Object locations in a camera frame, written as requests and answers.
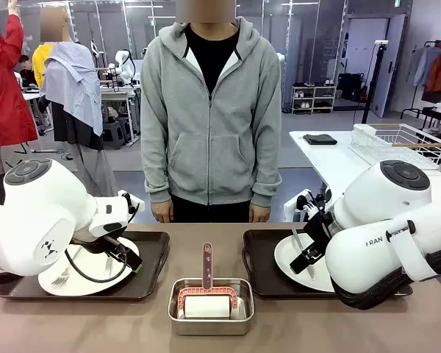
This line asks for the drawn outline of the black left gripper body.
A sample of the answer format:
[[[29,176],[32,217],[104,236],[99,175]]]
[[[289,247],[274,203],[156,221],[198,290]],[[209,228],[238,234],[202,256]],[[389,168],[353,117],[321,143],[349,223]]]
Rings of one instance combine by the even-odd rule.
[[[115,248],[115,244],[112,241],[107,240],[106,236],[96,238],[92,242],[72,238],[71,243],[73,245],[81,246],[91,254],[109,253]]]

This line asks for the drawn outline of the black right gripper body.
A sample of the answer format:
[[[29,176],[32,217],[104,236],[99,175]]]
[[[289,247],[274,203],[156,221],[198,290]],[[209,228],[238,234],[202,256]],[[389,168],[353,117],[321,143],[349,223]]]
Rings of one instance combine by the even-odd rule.
[[[325,254],[326,247],[331,238],[339,232],[339,224],[335,220],[332,211],[309,210],[306,211],[304,219],[305,233],[312,239],[311,245],[316,245],[322,254]]]

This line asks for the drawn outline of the person's right hand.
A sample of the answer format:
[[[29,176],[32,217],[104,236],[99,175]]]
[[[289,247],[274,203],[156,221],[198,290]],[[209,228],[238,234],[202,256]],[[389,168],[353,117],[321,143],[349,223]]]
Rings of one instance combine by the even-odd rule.
[[[173,222],[173,202],[168,200],[166,202],[152,202],[151,212],[155,219],[164,224]]]

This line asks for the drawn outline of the person's left hand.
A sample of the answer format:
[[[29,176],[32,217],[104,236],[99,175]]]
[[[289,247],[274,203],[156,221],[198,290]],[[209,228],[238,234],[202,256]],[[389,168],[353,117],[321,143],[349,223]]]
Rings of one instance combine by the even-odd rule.
[[[250,223],[265,223],[270,219],[270,208],[260,207],[255,204],[250,204],[249,207],[249,222]]]

